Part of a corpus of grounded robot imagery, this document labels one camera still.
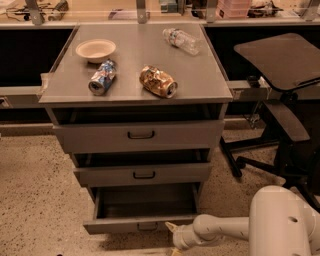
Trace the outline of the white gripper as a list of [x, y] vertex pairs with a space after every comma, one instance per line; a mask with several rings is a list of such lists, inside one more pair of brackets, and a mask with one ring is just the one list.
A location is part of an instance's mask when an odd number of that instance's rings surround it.
[[173, 233], [173, 244], [171, 256], [183, 256], [180, 250], [188, 250], [198, 245], [199, 236], [195, 233], [193, 225], [180, 225], [166, 222], [166, 227]]

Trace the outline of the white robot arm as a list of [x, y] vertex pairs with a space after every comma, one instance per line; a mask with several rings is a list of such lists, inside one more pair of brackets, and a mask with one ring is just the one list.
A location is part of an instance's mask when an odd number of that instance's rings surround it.
[[196, 246], [218, 246], [227, 237], [246, 240], [249, 256], [320, 256], [320, 213], [280, 186], [258, 190], [247, 217], [197, 216], [189, 225], [168, 222], [172, 256]]

